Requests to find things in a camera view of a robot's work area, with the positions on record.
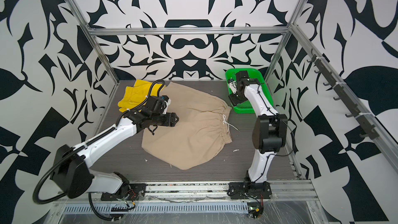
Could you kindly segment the green plastic basket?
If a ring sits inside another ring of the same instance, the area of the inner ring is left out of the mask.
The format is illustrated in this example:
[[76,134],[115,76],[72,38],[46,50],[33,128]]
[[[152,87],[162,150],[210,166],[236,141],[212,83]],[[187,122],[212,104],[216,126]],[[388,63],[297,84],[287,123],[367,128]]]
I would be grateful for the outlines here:
[[264,78],[260,71],[254,68],[233,68],[225,72],[230,99],[230,82],[236,82],[239,89],[244,89],[247,101],[232,103],[233,109],[238,114],[255,113],[271,116],[277,114],[274,102]]

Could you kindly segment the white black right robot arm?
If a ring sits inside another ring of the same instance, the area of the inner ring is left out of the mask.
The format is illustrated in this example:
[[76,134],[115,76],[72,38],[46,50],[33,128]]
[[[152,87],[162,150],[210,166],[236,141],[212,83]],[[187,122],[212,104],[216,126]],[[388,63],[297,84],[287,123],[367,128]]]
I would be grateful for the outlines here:
[[252,132],[255,154],[242,183],[229,183],[231,199],[269,199],[272,195],[268,172],[272,160],[286,144],[287,117],[273,106],[262,75],[256,69],[233,68],[226,71],[229,99],[236,113],[239,106],[250,103],[257,119]]

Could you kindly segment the yellow shorts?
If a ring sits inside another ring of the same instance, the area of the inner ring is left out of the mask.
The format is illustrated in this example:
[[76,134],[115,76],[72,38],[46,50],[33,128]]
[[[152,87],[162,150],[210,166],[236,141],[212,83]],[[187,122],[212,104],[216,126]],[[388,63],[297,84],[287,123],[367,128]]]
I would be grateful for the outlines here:
[[151,85],[151,82],[137,80],[133,86],[126,87],[122,100],[118,102],[119,111],[125,112],[141,104],[147,98]]

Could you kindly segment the beige shorts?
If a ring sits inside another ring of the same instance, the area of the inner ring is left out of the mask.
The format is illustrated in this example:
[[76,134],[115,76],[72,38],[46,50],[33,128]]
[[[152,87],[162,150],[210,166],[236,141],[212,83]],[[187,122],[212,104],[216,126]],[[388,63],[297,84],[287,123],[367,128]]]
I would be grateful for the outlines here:
[[188,170],[210,161],[232,143],[228,118],[231,107],[219,97],[169,83],[162,93],[171,99],[168,111],[179,118],[174,127],[143,132],[142,149],[152,156]]

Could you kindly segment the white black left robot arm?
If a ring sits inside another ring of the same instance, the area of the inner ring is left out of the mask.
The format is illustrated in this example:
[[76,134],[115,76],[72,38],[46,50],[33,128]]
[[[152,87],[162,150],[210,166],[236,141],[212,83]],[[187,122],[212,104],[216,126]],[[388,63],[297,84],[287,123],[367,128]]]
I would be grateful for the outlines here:
[[169,113],[171,99],[150,96],[141,109],[127,110],[116,123],[97,136],[74,147],[63,146],[57,151],[55,170],[50,179],[70,199],[90,192],[102,192],[114,199],[129,196],[131,187],[120,173],[102,173],[90,168],[107,152],[124,140],[150,127],[174,127],[179,118]]

